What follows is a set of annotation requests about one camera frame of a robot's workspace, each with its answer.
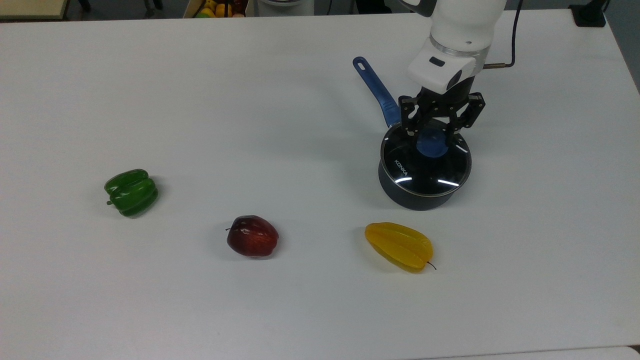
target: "black pot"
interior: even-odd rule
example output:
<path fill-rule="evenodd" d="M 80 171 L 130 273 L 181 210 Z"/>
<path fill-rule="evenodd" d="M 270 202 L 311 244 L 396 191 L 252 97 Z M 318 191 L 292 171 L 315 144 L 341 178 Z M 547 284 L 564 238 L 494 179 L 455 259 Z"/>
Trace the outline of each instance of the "black pot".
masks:
<path fill-rule="evenodd" d="M 471 153 L 460 134 L 445 145 L 445 124 L 432 120 L 409 136 L 393 125 L 380 148 L 378 178 L 387 195 L 412 210 L 429 210 L 444 204 L 471 173 Z"/>

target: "apple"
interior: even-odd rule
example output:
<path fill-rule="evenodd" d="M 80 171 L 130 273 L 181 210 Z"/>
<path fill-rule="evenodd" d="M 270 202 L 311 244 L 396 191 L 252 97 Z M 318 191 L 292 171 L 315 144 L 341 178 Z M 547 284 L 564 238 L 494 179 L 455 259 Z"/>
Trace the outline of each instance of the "apple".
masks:
<path fill-rule="evenodd" d="M 240 255 L 271 255 L 278 245 L 278 231 L 267 220 L 255 215 L 237 217 L 228 229 L 227 244 Z"/>
<path fill-rule="evenodd" d="M 234 13 L 241 13 L 244 15 L 244 1 L 234 0 Z"/>

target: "pot handle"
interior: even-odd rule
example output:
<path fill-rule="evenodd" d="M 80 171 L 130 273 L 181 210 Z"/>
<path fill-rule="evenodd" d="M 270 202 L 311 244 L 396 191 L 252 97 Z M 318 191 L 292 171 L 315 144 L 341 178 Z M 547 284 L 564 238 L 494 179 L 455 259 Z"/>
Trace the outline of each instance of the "pot handle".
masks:
<path fill-rule="evenodd" d="M 371 68 L 367 60 L 362 56 L 353 59 L 353 67 L 356 68 L 360 77 L 367 84 L 369 90 L 376 97 L 382 108 L 382 114 L 385 116 L 385 122 L 391 127 L 396 122 L 400 122 L 400 107 L 389 93 L 389 90 L 380 81 L 378 75 Z"/>

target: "black cable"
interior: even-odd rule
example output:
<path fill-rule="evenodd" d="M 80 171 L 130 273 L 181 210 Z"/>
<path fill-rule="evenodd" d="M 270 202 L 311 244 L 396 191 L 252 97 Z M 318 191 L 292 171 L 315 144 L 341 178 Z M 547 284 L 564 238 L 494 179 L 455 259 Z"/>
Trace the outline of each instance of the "black cable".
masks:
<path fill-rule="evenodd" d="M 516 29 L 518 28 L 518 19 L 520 18 L 520 10 L 522 10 L 522 3 L 524 0 L 518 2 L 518 8 L 516 9 L 516 17 L 513 19 L 513 32 L 511 34 L 511 63 L 493 63 L 485 64 L 483 69 L 503 69 L 505 67 L 512 67 L 516 63 Z"/>
<path fill-rule="evenodd" d="M 202 3 L 200 3 L 200 6 L 198 6 L 198 10 L 196 10 L 195 13 L 193 13 L 193 16 L 191 18 L 196 17 L 196 15 L 198 15 L 198 13 L 200 12 L 200 10 L 202 10 L 202 8 L 204 8 L 204 4 L 207 2 L 207 0 L 202 0 Z"/>

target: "floor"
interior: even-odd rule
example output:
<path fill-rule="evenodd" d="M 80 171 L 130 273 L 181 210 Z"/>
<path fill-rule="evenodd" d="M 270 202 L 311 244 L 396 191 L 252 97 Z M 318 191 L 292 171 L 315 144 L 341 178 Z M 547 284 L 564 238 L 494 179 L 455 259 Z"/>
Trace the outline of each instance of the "floor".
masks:
<path fill-rule="evenodd" d="M 70 20 L 129 20 L 129 19 L 164 19 L 182 18 L 189 0 L 163 0 L 164 8 L 147 13 L 144 0 L 90 0 L 92 10 L 84 13 L 77 0 L 69 0 L 67 16 Z M 408 12 L 398 0 L 385 0 L 393 12 Z M 507 9 L 516 8 L 517 0 L 508 0 Z M 524 1 L 525 9 L 567 8 L 569 4 L 586 4 L 587 0 L 528 0 Z M 316 15 L 349 14 L 351 0 L 315 0 Z M 607 9 L 607 19 L 611 25 L 622 55 L 627 61 L 631 76 L 640 89 L 640 1 L 611 0 Z"/>

